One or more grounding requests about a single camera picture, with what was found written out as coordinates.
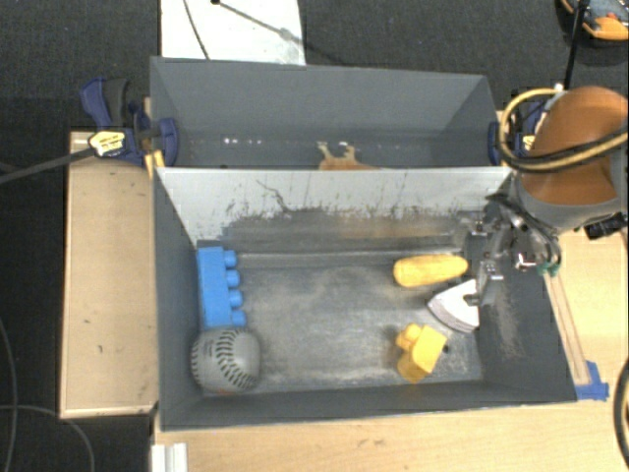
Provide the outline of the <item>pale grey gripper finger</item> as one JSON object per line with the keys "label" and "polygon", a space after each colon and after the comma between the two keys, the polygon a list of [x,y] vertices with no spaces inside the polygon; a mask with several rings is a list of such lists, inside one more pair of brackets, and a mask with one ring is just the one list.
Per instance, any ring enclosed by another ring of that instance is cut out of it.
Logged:
{"label": "pale grey gripper finger", "polygon": [[498,294],[504,282],[498,263],[482,261],[477,278],[477,293],[479,306],[492,306],[496,303]]}
{"label": "pale grey gripper finger", "polygon": [[462,235],[462,254],[468,260],[479,259],[486,248],[487,231],[480,218],[463,217],[459,220]]}

